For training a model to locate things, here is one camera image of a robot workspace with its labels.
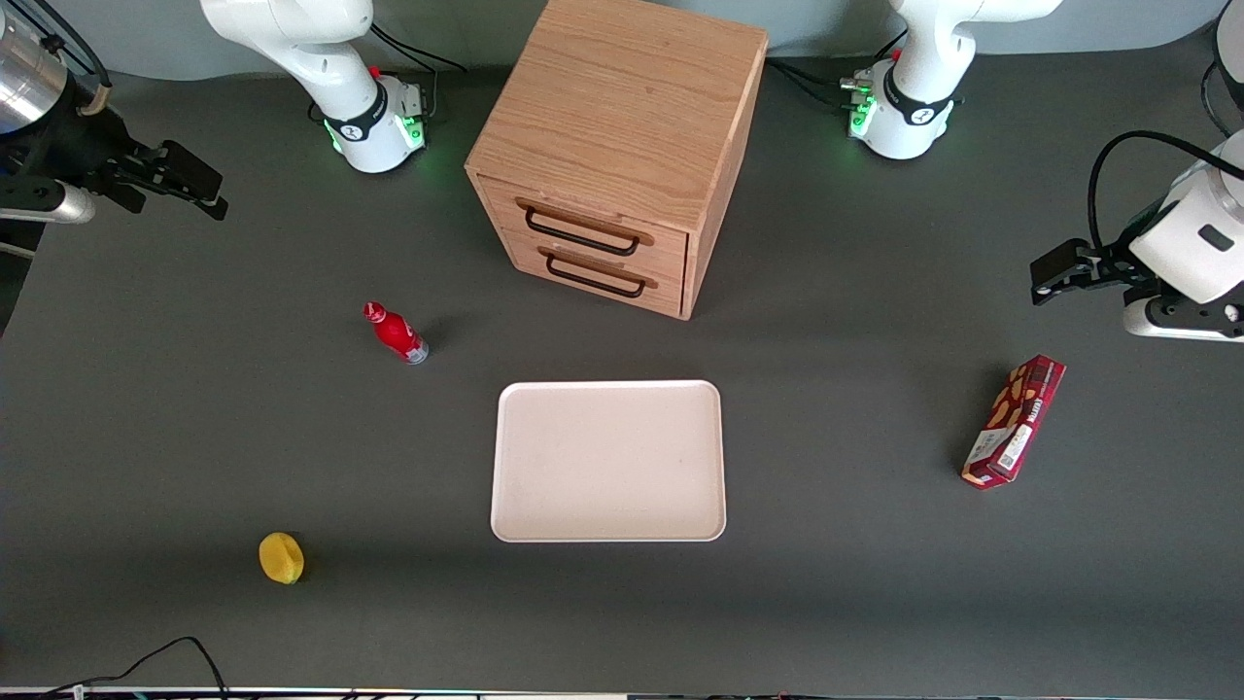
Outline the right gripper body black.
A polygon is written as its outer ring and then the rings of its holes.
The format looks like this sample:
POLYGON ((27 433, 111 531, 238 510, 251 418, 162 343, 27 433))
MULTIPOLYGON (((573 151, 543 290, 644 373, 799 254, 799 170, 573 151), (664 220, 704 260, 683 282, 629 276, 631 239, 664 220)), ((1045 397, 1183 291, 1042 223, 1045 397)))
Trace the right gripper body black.
POLYGON ((92 216, 97 196, 142 213, 151 193, 144 182, 159 182, 158 168, 146 160, 151 153, 114 111, 82 116, 63 97, 42 119, 7 134, 7 213, 92 216))

